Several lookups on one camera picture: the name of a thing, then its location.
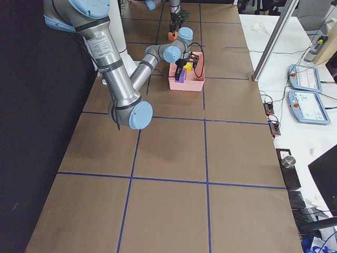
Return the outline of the orange foam block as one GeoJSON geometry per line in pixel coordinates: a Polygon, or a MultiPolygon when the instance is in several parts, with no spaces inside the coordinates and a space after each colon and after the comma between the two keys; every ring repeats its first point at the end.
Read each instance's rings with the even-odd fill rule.
{"type": "Polygon", "coordinates": [[[174,41],[176,40],[178,37],[178,32],[174,31],[174,32],[168,32],[168,40],[169,41],[174,41]]]}

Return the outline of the purple foam block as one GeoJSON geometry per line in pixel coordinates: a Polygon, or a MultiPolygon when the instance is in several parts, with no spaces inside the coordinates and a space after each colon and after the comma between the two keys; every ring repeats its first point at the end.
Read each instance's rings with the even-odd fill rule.
{"type": "Polygon", "coordinates": [[[184,83],[186,79],[186,71],[182,70],[178,79],[175,79],[177,83],[184,83]]]}

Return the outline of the yellow foam block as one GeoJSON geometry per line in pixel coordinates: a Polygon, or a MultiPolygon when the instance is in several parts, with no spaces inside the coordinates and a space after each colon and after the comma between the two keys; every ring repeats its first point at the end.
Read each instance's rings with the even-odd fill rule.
{"type": "Polygon", "coordinates": [[[184,66],[183,69],[185,70],[186,74],[189,74],[190,71],[192,70],[193,65],[190,62],[187,62],[184,66]]]}

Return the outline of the pink plastic bin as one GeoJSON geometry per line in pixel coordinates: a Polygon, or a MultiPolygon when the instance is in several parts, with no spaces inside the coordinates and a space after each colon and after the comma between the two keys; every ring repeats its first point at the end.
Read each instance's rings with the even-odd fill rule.
{"type": "Polygon", "coordinates": [[[201,91],[204,81],[205,81],[205,70],[203,67],[204,57],[202,52],[194,52],[198,54],[200,59],[197,65],[196,70],[192,68],[189,74],[186,74],[186,79],[184,83],[175,82],[175,70],[177,68],[175,63],[170,64],[169,68],[169,86],[171,90],[180,90],[180,91],[201,91]]]}

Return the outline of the crumpled white paper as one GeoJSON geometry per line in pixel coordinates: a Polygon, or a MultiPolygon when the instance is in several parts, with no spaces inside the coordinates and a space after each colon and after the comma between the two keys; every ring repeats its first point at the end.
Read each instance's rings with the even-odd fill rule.
{"type": "Polygon", "coordinates": [[[263,23],[255,23],[251,26],[251,31],[256,33],[264,33],[269,35],[269,30],[266,28],[266,26],[263,23]]]}

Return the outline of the black connector block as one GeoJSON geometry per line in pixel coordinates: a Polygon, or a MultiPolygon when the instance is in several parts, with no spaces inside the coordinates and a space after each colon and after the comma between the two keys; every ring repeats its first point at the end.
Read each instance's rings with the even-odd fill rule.
{"type": "Polygon", "coordinates": [[[269,128],[271,131],[272,137],[279,137],[281,135],[280,132],[280,123],[278,120],[268,120],[269,128]]]}
{"type": "Polygon", "coordinates": [[[274,115],[274,108],[272,102],[264,102],[263,106],[266,115],[274,115]]]}

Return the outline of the brown paper table cover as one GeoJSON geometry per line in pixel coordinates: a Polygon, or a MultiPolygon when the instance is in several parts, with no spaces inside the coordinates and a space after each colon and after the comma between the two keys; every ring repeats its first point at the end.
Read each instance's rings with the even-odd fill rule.
{"type": "Polygon", "coordinates": [[[96,80],[27,252],[301,252],[235,6],[183,4],[201,92],[142,87],[154,117],[117,128],[96,80]]]}

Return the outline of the far teach pendant tablet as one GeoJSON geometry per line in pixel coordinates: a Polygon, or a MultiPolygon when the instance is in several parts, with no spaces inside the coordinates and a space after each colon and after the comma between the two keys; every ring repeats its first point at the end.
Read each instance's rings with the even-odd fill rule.
{"type": "Polygon", "coordinates": [[[321,80],[316,67],[291,64],[288,68],[291,87],[296,90],[322,92],[321,80]]]}

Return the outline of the teach pendant tablet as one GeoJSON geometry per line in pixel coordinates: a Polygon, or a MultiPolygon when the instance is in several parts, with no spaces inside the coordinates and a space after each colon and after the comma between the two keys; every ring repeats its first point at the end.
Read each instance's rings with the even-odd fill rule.
{"type": "Polygon", "coordinates": [[[288,103],[299,123],[328,125],[331,120],[317,92],[289,90],[288,103]]]}
{"type": "Polygon", "coordinates": [[[316,67],[291,64],[288,68],[291,87],[296,90],[322,92],[321,80],[316,67]]]}

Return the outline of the near teach pendant tablet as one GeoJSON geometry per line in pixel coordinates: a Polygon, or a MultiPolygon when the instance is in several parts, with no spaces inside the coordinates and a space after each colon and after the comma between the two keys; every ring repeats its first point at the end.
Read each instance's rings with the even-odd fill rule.
{"type": "Polygon", "coordinates": [[[331,120],[317,92],[289,90],[288,103],[299,123],[328,125],[331,120]]]}

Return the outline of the steel cup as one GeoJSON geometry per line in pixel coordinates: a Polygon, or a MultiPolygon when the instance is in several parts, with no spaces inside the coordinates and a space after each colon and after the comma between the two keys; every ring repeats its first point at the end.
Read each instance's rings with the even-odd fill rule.
{"type": "Polygon", "coordinates": [[[296,164],[296,159],[291,155],[287,155],[281,159],[281,166],[286,169],[294,167],[295,164],[296,164]]]}

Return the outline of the black monitor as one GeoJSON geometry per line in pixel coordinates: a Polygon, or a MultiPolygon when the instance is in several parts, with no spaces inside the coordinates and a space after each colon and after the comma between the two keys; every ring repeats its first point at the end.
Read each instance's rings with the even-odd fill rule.
{"type": "Polygon", "coordinates": [[[336,216],[336,145],[309,164],[310,174],[333,216],[336,216]]]}

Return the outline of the aluminium frame post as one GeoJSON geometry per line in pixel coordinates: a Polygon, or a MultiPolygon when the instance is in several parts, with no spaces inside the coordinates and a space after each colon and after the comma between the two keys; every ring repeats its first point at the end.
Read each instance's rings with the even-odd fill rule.
{"type": "Polygon", "coordinates": [[[284,11],[279,16],[275,28],[268,40],[268,43],[263,51],[263,54],[258,62],[258,65],[252,75],[252,81],[258,82],[264,69],[266,68],[270,57],[276,47],[282,32],[284,31],[290,17],[292,16],[299,0],[288,0],[285,4],[284,11]]]}

